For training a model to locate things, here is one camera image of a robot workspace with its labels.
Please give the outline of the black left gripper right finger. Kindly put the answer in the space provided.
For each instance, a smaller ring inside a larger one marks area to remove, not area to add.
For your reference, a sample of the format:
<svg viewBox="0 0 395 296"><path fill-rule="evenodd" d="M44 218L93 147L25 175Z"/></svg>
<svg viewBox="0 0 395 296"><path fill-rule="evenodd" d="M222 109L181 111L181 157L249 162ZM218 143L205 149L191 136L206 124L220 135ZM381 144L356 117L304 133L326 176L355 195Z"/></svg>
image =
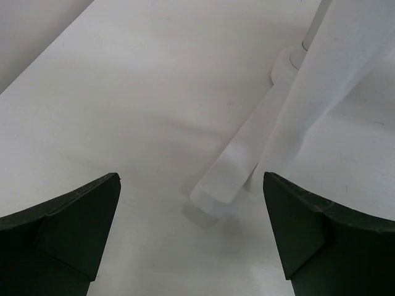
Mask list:
<svg viewBox="0 0 395 296"><path fill-rule="evenodd" d="M394 222L266 172L263 193L295 295L394 295Z"/></svg>

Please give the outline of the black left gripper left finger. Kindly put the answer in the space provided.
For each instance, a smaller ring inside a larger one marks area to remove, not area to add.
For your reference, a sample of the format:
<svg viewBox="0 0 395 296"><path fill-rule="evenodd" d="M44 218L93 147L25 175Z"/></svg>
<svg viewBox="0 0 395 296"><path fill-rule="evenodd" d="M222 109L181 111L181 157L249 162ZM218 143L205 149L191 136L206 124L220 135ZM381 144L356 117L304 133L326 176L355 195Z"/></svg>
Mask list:
<svg viewBox="0 0 395 296"><path fill-rule="evenodd" d="M1 218L1 295L86 295L120 197L108 173Z"/></svg>

